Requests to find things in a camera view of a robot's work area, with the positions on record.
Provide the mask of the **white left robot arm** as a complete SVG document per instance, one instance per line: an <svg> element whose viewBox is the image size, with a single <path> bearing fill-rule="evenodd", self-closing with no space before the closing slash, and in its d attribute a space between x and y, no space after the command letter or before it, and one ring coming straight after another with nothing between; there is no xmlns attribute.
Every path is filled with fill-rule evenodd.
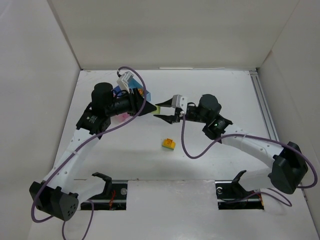
<svg viewBox="0 0 320 240"><path fill-rule="evenodd" d="M73 137L60 160L41 182L35 181L29 188L33 200L32 220L40 223L35 217L35 210L40 210L66 222L83 202L98 195L108 196L112 191L111 177L95 172L85 183L76 185L77 172L102 136L112 131L109 127L113 116L128 113L135 119L156 109L137 88L117 96L110 83L96 84L91 102L77 122Z"/></svg>

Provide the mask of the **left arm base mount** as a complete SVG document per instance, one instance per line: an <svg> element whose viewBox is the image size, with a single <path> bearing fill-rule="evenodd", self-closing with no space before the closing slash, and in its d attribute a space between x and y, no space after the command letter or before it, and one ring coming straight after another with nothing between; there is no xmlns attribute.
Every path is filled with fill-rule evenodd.
<svg viewBox="0 0 320 240"><path fill-rule="evenodd" d="M95 172L79 186L78 210L124 211L127 209L127 180L113 180Z"/></svg>

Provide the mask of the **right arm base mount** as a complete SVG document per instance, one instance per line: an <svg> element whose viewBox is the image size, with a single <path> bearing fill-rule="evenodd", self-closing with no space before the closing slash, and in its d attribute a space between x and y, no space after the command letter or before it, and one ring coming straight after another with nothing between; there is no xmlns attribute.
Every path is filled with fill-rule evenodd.
<svg viewBox="0 0 320 240"><path fill-rule="evenodd" d="M261 194L246 191L239 183L246 170L240 171L232 180L215 181L217 206L219 210L264 210Z"/></svg>

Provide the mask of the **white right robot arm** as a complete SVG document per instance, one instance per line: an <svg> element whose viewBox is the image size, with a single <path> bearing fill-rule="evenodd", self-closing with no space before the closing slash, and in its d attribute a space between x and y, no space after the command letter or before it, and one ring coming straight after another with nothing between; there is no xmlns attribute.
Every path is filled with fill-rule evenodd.
<svg viewBox="0 0 320 240"><path fill-rule="evenodd" d="M185 96L174 95L159 106L175 109L173 115L157 116L167 123L203 123L202 131L213 143L234 147L265 164L263 169L238 173L232 183L243 190L275 188L291 195L308 172L307 160L297 144L250 135L220 114L222 106L214 95L202 95L198 105L189 103Z"/></svg>

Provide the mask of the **light green and green lego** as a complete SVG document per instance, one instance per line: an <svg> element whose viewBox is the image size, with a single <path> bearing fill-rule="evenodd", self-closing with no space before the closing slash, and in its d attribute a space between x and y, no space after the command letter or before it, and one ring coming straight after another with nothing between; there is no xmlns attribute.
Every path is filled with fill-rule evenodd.
<svg viewBox="0 0 320 240"><path fill-rule="evenodd" d="M156 110L151 112L153 115L159 115L161 113L161 107L156 105Z"/></svg>

